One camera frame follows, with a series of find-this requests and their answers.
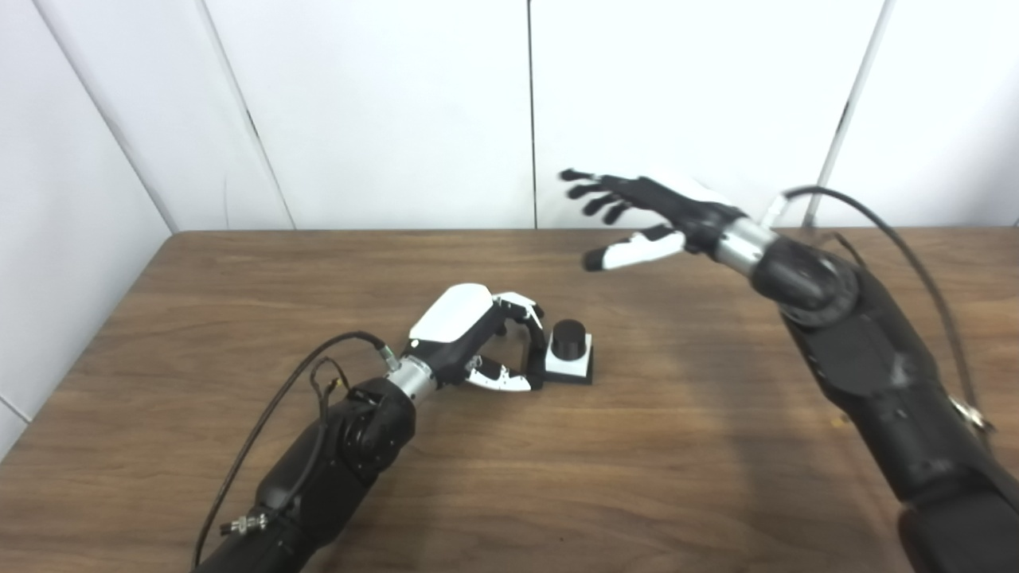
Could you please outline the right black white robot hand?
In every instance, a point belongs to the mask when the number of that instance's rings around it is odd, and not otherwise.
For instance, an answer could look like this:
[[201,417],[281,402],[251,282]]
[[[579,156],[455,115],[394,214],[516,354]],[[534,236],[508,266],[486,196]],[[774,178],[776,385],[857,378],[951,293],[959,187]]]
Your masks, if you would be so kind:
[[589,197],[583,214],[600,214],[604,224],[616,224],[626,211],[633,209],[652,212],[663,220],[621,242],[586,251],[582,266],[589,272],[614,271],[680,251],[713,256],[729,226],[748,216],[723,200],[694,198],[648,177],[614,177],[572,168],[561,171],[558,177],[572,183],[568,199]]

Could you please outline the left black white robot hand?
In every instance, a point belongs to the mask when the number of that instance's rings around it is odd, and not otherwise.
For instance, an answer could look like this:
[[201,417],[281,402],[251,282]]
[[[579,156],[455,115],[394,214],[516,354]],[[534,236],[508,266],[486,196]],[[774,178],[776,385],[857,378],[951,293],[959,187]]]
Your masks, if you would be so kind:
[[[535,301],[516,291],[448,287],[410,329],[400,359],[422,372],[431,392],[463,382],[496,392],[538,392],[545,387],[544,316]],[[520,368],[482,355],[488,341],[506,335],[509,322],[523,325],[528,335]]]

